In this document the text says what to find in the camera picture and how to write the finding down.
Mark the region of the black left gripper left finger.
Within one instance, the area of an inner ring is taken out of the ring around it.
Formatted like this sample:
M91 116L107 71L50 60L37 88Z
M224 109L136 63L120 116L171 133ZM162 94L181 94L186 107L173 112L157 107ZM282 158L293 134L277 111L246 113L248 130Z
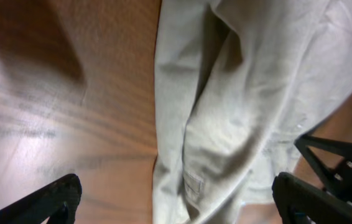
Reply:
M76 174L67 174L0 210L0 223L74 224L82 187Z

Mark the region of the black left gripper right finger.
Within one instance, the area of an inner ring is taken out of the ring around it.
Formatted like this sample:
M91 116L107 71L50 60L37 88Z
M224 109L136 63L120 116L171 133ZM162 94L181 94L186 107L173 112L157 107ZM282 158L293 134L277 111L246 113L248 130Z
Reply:
M281 172L272 195L283 224L352 224L352 205Z

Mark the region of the beige khaki shorts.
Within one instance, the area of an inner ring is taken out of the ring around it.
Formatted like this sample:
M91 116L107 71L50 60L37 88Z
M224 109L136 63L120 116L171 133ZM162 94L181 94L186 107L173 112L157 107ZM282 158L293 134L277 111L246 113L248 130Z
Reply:
M236 223L352 92L352 1L163 1L154 223Z

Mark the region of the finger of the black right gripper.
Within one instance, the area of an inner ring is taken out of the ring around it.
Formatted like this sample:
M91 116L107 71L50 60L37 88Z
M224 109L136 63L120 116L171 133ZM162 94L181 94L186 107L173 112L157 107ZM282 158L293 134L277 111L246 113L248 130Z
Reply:
M295 146L323 184L335 197L352 203L352 142L304 134Z

